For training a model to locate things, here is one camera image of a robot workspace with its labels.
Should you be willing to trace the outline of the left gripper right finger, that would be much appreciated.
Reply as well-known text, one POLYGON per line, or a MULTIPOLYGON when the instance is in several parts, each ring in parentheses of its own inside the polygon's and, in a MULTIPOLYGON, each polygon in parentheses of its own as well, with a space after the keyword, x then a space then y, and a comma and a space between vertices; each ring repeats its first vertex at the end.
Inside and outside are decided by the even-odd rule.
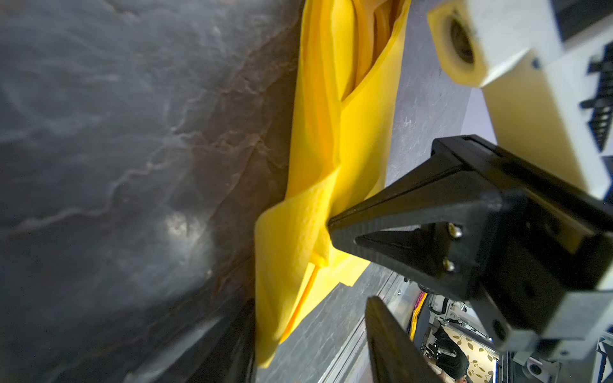
POLYGON ((365 311, 370 367, 377 383, 442 383, 378 296, 365 311))

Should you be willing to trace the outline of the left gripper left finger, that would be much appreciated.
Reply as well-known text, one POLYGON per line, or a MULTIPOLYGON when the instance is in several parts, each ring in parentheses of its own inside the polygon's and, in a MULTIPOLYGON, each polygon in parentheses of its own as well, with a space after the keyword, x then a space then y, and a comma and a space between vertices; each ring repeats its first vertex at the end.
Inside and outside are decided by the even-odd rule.
POLYGON ((125 382, 254 382, 255 301, 197 325, 125 382))

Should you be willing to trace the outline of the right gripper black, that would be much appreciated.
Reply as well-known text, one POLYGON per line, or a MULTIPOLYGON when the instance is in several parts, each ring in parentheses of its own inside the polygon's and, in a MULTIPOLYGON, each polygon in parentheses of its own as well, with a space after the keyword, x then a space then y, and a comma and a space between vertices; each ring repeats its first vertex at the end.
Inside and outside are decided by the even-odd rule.
POLYGON ((581 359, 612 324, 612 206, 476 136, 331 218, 333 246, 469 303, 500 351, 581 359))

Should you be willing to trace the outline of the yellow paper napkin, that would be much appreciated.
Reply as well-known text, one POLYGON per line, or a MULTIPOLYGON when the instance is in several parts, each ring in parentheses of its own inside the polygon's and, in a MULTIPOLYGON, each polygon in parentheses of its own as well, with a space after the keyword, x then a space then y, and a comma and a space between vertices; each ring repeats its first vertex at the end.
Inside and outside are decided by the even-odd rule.
POLYGON ((336 249, 328 220, 383 190, 410 3, 356 86, 353 1, 308 1, 303 10, 287 191, 255 224, 255 360, 279 346, 338 285, 368 262, 336 249))

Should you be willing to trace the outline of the orange plastic fork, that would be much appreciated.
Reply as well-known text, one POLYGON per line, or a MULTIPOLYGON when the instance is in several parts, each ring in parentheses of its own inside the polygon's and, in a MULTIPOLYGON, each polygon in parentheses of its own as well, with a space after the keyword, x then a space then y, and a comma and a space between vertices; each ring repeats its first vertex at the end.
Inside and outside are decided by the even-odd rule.
POLYGON ((395 21, 402 11, 401 0, 376 1, 375 9, 375 57, 383 52, 388 43, 395 21))

